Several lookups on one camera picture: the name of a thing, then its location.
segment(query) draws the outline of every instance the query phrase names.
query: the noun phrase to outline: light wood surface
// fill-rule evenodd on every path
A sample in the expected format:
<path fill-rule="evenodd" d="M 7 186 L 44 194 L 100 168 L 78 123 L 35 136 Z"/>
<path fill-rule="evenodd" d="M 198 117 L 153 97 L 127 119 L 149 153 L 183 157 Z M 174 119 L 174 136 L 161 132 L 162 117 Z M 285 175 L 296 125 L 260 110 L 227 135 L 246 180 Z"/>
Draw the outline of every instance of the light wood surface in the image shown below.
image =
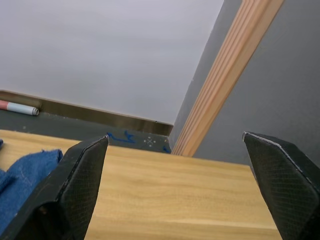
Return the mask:
<path fill-rule="evenodd" d="M 0 168 L 76 144 L 0 130 Z M 109 146 L 86 240 L 280 240 L 248 166 Z"/>
<path fill-rule="evenodd" d="M 172 154 L 195 154 L 283 1 L 242 1 Z"/>

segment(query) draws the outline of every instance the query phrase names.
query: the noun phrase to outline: wooden trim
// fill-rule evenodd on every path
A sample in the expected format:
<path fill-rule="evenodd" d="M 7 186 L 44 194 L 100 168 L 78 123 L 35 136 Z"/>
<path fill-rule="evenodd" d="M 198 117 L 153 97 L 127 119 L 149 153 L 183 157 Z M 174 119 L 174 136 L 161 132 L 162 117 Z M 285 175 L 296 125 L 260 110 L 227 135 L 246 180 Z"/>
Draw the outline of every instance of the wooden trim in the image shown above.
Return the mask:
<path fill-rule="evenodd" d="M 283 2 L 242 0 L 172 154 L 195 154 Z"/>

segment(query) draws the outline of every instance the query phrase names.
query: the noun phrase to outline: blue rag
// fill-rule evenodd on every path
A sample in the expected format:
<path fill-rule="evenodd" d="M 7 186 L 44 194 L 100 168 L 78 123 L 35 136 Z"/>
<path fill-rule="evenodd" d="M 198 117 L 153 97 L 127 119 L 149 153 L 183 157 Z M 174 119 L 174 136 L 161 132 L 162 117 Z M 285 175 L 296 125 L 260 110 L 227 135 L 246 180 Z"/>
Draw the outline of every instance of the blue rag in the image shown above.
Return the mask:
<path fill-rule="evenodd" d="M 59 149 L 43 150 L 21 157 L 6 172 L 0 169 L 0 235 L 35 187 L 56 168 L 62 157 Z"/>

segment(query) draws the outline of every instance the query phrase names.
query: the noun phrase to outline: marker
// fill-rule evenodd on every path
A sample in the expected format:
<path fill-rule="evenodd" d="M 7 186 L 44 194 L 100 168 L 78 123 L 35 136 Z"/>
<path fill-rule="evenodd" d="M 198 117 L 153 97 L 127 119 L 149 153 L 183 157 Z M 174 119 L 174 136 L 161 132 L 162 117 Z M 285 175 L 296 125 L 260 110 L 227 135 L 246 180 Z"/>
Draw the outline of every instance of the marker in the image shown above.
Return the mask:
<path fill-rule="evenodd" d="M 39 115 L 39 109 L 36 107 L 17 104 L 9 101 L 0 100 L 0 109 L 33 116 Z"/>

